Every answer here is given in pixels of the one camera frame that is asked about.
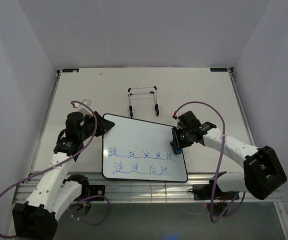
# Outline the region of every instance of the small whiteboard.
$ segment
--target small whiteboard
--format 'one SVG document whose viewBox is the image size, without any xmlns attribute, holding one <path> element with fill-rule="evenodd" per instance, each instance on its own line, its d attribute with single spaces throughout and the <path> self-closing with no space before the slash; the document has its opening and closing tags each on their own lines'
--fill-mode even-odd
<svg viewBox="0 0 288 240">
<path fill-rule="evenodd" d="M 186 182 L 184 154 L 174 155 L 172 126 L 105 114 L 115 126 L 103 136 L 106 179 Z"/>
</svg>

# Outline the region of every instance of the glass panel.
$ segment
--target glass panel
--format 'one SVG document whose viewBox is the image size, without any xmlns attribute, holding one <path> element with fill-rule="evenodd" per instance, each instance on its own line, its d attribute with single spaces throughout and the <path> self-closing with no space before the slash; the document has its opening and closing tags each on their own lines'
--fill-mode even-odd
<svg viewBox="0 0 288 240">
<path fill-rule="evenodd" d="M 93 204 L 84 218 L 96 222 L 106 211 L 107 205 Z M 283 240 L 285 237 L 273 202 L 245 202 L 234 216 L 217 224 L 210 222 L 202 203 L 113 204 L 108 219 L 94 227 L 71 218 L 66 212 L 58 222 L 54 239 Z"/>
</svg>

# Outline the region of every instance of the wire phone stand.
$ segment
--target wire phone stand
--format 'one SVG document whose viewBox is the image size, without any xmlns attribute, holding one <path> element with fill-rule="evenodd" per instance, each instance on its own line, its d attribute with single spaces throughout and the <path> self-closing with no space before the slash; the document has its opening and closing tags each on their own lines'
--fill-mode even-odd
<svg viewBox="0 0 288 240">
<path fill-rule="evenodd" d="M 155 91 L 144 91 L 144 92 L 131 93 L 131 91 L 134 89 L 155 89 Z M 133 87 L 133 88 L 128 89 L 128 101 L 129 101 L 130 117 L 133 118 L 133 107 L 131 104 L 131 96 L 139 95 L 139 94 L 152 94 L 154 96 L 155 112 L 156 112 L 156 116 L 158 116 L 159 115 L 159 109 L 158 109 L 158 104 L 157 104 L 157 87 L 156 86 L 148 86 L 148 87 L 135 87 L 135 88 Z"/>
</svg>

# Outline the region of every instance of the robotic arm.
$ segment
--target robotic arm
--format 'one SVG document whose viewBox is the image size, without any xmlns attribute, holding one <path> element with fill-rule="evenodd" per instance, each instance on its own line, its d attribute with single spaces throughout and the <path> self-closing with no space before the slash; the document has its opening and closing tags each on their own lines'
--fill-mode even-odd
<svg viewBox="0 0 288 240">
<path fill-rule="evenodd" d="M 115 123 L 105 120 L 96 111 L 97 131 L 95 136 L 102 136 Z M 88 179 L 83 175 L 71 175 L 65 179 L 70 168 L 77 161 L 74 159 L 55 166 L 68 157 L 78 153 L 83 142 L 93 135 L 95 119 L 81 112 L 72 112 L 67 116 L 66 129 L 57 138 L 56 147 L 49 167 L 53 169 L 44 173 L 34 192 L 25 203 L 18 203 L 12 210 L 16 235 L 28 239 L 53 239 L 57 221 L 75 199 L 89 196 Z"/>
<path fill-rule="evenodd" d="M 222 132 L 214 124 L 201 124 L 191 111 L 178 114 L 177 119 L 177 127 L 172 128 L 171 142 L 175 154 L 180 154 L 183 148 L 190 147 L 193 143 L 221 151 Z M 275 151 L 269 146 L 258 148 L 226 136 L 224 155 L 238 163 L 244 172 L 220 173 L 217 186 L 223 193 L 249 192 L 264 200 L 287 181 Z"/>
</svg>

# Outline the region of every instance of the white wall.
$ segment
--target white wall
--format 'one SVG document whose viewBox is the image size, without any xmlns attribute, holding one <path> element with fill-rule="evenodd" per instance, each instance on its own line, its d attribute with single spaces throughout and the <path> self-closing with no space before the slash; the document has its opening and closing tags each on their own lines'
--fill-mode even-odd
<svg viewBox="0 0 288 240">
<path fill-rule="evenodd" d="M 15 0 L 0 0 L 0 192 L 24 177 L 55 70 Z M 5 232 L 13 191 L 0 200 Z"/>
<path fill-rule="evenodd" d="M 233 67 L 269 0 L 18 0 L 55 69 Z"/>
<path fill-rule="evenodd" d="M 275 148 L 288 176 L 288 1 L 270 1 L 235 70 L 256 144 Z M 288 213 L 288 182 L 282 192 Z"/>
</svg>

